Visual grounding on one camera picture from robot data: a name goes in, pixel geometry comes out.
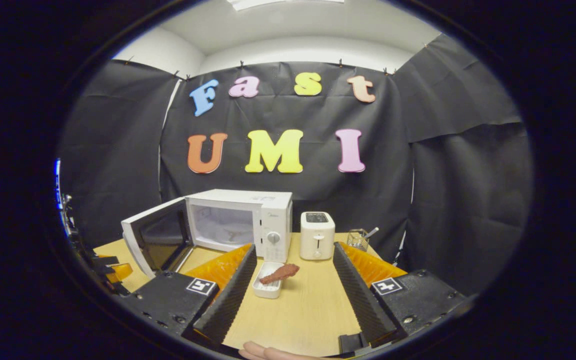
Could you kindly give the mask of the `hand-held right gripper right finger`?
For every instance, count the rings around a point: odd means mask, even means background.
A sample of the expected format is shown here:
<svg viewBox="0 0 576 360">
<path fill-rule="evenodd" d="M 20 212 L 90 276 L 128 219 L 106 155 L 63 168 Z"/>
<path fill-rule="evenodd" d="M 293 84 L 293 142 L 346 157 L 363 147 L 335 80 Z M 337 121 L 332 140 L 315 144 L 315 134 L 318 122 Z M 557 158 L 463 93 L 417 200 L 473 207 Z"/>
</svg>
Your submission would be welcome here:
<svg viewBox="0 0 576 360">
<path fill-rule="evenodd" d="M 371 347 L 429 328 L 467 298 L 427 269 L 407 273 L 345 243 L 334 244 L 333 265 Z"/>
</svg>

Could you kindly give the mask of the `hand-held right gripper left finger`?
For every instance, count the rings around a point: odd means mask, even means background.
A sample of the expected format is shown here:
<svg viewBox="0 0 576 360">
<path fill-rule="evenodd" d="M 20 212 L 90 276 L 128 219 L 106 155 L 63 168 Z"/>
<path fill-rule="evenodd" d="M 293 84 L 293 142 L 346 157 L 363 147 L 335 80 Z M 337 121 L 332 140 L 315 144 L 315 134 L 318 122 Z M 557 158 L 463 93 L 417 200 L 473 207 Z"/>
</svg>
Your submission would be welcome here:
<svg viewBox="0 0 576 360">
<path fill-rule="evenodd" d="M 119 300 L 155 332 L 218 349 L 233 325 L 257 264 L 256 246 L 245 244 L 202 264 L 190 275 L 162 272 Z"/>
</svg>

